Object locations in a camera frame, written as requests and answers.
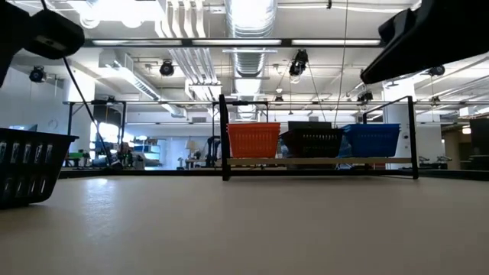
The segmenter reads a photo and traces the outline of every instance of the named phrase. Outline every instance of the camera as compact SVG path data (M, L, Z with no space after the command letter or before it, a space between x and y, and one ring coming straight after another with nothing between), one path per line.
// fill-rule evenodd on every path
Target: camera
M289 73L291 76L300 76L306 70L306 64L309 62L306 50L298 50L290 65Z
M171 60L164 60L161 65L160 73L162 76L172 76L175 73L175 69L172 66Z
M443 76L444 73L445 73L444 66L436 66L428 70L428 74L430 76Z
M45 83L47 74L44 72L43 66L34 66L34 69L29 74L29 79L33 83Z

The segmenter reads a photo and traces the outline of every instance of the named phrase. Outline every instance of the hanging cable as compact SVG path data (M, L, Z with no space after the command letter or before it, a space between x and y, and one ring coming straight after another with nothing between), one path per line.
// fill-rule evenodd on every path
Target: hanging cable
M309 72L311 73L311 79L313 80L314 92L316 92L316 96L318 98L318 103L319 103L319 108L321 109L322 118L324 118L324 121L326 122L326 116L324 115L324 110L322 109L321 99L319 98L318 89L316 88L316 82L314 81L313 70L311 70L311 63L308 62L307 64L309 65Z
M43 9L48 10L47 5L46 5L46 0L40 0L40 2L43 5ZM90 111L89 104L86 102L85 96L83 96L82 90L78 86L78 82L76 81L75 76L73 75L73 72L71 71L70 64L68 63L68 60L66 59L66 57L63 57L63 62L64 62L64 65L65 65L66 69L68 70L68 74L70 75L71 81L73 81L73 84L75 85L76 91L78 91L79 97L83 101L83 104L84 104L84 106L86 108L86 111L89 113L90 120L96 126L95 119L93 118L92 111ZM110 159L111 159L112 154L110 153L110 151L107 151L107 147L105 147L104 140L103 140L103 138L102 138L102 136L101 136L101 134L99 132L99 128L98 127L96 127L96 132L97 132L97 136L99 137L100 141L102 142L102 149L105 151L105 155L107 156L105 159L107 160L108 165L111 166L112 165L112 161Z
M339 80L339 93L338 93L338 101L336 102L336 112L335 112L335 122L333 123L333 127L336 128L336 118L338 117L338 107L339 101L342 98L342 87L343 87L343 71L345 70L345 55L346 55L346 35L347 35L347 26L348 26L348 0L346 0L346 11L345 11L345 36L343 41L343 58L342 58L342 71L340 72L340 80Z
M432 94L432 99L435 97L435 89L433 88L433 76L430 76L431 79L431 94ZM432 107L431 108L431 120L432 122L435 122L435 109Z
M292 113L292 80L290 79L290 74L289 74L289 93L290 93L290 110L289 110L289 115L293 115L293 113Z

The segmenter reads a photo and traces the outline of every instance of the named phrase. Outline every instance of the wooden shelf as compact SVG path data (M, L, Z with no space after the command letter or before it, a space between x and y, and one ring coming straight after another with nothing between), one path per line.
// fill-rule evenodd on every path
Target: wooden shelf
M229 165L254 164L374 164L374 163L411 163L410 157L346 157L346 158L245 158L228 159Z

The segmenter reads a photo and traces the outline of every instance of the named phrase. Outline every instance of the plastic basket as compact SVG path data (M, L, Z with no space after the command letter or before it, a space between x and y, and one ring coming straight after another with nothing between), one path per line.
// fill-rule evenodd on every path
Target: plastic basket
M77 138L0 128L0 208L49 199Z
M399 124L346 125L339 157L393 157Z
M285 157L337 157L343 129L293 129L280 136Z
M233 157L275 157L280 123L229 124Z

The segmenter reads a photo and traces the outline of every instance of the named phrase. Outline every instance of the blue basket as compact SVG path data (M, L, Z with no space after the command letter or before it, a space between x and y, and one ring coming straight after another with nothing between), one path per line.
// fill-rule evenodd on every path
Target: blue basket
M346 125L339 157L393 157L400 124Z

